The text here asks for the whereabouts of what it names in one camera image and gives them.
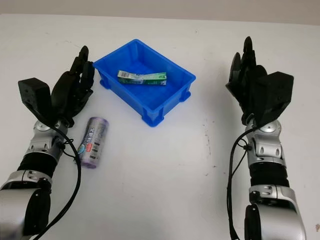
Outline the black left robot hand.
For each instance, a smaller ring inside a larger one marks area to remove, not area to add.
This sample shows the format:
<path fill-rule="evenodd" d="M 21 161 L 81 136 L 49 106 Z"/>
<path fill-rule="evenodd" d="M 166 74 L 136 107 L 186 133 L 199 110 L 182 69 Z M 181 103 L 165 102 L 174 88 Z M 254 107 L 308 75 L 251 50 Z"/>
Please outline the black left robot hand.
<path fill-rule="evenodd" d="M 95 68 L 88 57 L 89 49 L 83 46 L 70 70 L 61 75 L 51 92 L 53 110 L 68 128 L 73 127 L 73 118 L 82 111 L 93 93 Z"/>

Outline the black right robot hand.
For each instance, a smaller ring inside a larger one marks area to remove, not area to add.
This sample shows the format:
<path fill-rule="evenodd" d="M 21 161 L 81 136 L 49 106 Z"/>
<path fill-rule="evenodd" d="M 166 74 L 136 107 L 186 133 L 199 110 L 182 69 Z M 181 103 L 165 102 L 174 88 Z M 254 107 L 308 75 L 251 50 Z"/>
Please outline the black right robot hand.
<path fill-rule="evenodd" d="M 238 101 L 242 110 L 241 122 L 247 125 L 254 117 L 254 101 L 252 88 L 254 82 L 267 75 L 266 69 L 257 64 L 256 54 L 250 36 L 247 36 L 243 45 L 243 54 L 237 52 L 232 60 L 228 83 L 225 85 L 232 96 Z"/>

